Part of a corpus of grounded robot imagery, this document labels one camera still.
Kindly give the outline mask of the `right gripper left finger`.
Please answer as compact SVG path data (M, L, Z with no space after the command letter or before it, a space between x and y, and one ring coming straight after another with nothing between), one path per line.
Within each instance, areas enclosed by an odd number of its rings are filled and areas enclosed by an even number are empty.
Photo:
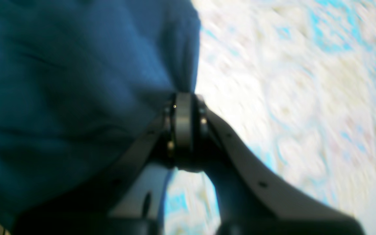
M15 235L158 235L168 176L194 153L195 95L179 93L112 165L16 222Z

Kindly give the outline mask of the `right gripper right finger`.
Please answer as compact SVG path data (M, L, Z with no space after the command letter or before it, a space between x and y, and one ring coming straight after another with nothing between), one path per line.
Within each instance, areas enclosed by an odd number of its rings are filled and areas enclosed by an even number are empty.
M224 120L193 95L193 168L214 184L218 235L363 235L353 218L268 169Z

